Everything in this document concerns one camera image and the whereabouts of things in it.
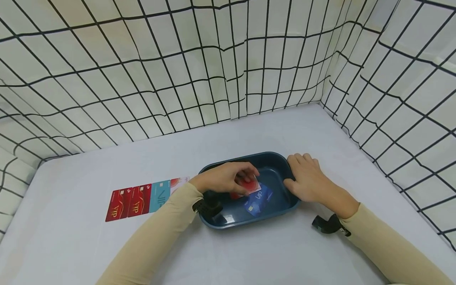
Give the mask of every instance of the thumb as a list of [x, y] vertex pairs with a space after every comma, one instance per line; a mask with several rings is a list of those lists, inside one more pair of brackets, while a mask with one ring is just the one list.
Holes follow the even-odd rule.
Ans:
[[247, 191], [247, 189], [245, 189], [244, 187], [240, 186], [237, 183], [234, 184], [233, 192], [241, 194], [242, 196], [248, 196], [249, 195], [249, 192]]
[[284, 185], [285, 187], [294, 195], [296, 195], [296, 192], [298, 190], [299, 184], [296, 181], [293, 181], [290, 178], [287, 178], [284, 180]]

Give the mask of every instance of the fabric enclosure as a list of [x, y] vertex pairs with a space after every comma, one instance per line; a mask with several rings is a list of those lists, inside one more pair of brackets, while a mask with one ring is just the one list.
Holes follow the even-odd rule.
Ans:
[[456, 250], [455, 11], [454, 0], [2, 1], [0, 238], [50, 159], [316, 103]]

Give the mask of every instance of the blue tray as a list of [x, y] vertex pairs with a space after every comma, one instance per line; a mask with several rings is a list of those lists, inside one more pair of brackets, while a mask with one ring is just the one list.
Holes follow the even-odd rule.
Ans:
[[205, 219], [200, 214], [200, 219], [205, 225], [215, 229], [233, 228], [279, 216], [297, 207], [299, 199], [291, 194], [283, 184], [285, 178], [294, 180], [290, 166], [283, 156], [275, 152], [247, 155], [210, 164], [204, 167], [200, 173], [230, 161], [248, 161], [252, 163], [260, 173], [258, 181], [272, 190], [271, 200], [267, 203], [262, 213], [258, 217], [254, 217], [244, 208], [247, 197], [232, 200], [229, 193], [207, 191], [204, 193], [204, 198], [207, 200], [219, 200], [223, 210], [211, 219]]

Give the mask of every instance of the hand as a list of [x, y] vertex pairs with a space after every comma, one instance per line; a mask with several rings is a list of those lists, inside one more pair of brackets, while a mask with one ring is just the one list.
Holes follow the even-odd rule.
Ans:
[[287, 161], [296, 181], [288, 178], [284, 184], [293, 195], [305, 202], [323, 204], [343, 219], [358, 211], [359, 202], [323, 174], [317, 159], [308, 153], [296, 153]]
[[250, 162], [227, 162], [214, 167], [190, 179], [199, 192], [236, 192], [248, 196], [249, 192], [237, 182], [244, 179], [250, 182], [259, 176], [258, 170]]

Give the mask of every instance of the white tablecloth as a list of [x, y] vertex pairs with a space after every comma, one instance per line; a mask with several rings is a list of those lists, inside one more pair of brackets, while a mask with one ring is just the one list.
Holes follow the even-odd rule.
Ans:
[[[94, 284], [151, 215], [106, 223], [113, 190], [194, 176], [207, 164], [262, 151], [311, 153], [334, 182], [456, 280], [456, 255], [331, 118], [310, 105], [45, 163], [0, 243], [2, 284]], [[302, 203], [284, 216], [225, 231], [196, 218], [155, 284], [381, 284], [343, 237], [311, 228], [322, 211]]]

